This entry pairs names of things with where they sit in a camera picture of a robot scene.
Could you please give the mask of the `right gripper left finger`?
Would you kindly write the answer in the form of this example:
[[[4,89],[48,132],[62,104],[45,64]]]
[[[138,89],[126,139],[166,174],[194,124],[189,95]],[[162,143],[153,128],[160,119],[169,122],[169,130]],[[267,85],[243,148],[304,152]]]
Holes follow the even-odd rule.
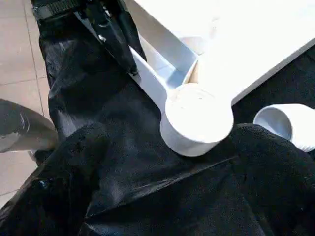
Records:
[[[108,145],[102,124],[86,125],[62,141],[0,210],[0,234],[77,235]]]

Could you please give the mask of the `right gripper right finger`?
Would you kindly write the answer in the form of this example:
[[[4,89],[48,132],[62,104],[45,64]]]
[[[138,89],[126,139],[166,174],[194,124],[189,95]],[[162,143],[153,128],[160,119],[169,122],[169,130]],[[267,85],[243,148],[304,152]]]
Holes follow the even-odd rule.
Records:
[[[236,125],[231,140],[233,171],[260,222],[278,236],[313,236],[314,160],[259,125]]]

